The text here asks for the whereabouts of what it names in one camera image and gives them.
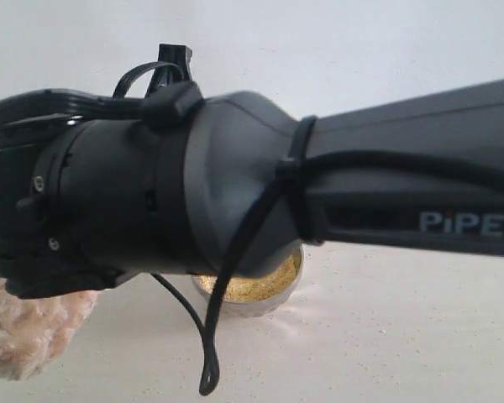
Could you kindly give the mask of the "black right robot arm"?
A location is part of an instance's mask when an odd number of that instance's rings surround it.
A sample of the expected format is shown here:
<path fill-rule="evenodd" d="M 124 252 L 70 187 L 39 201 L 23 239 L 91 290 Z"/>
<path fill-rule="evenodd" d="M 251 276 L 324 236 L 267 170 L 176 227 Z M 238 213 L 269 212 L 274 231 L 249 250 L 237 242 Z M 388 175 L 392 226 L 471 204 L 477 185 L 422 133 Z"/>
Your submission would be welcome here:
<path fill-rule="evenodd" d="M 0 101 L 0 277 L 24 299 L 141 272 L 270 273 L 301 243 L 504 257 L 504 80 L 298 120 L 182 81 Z"/>

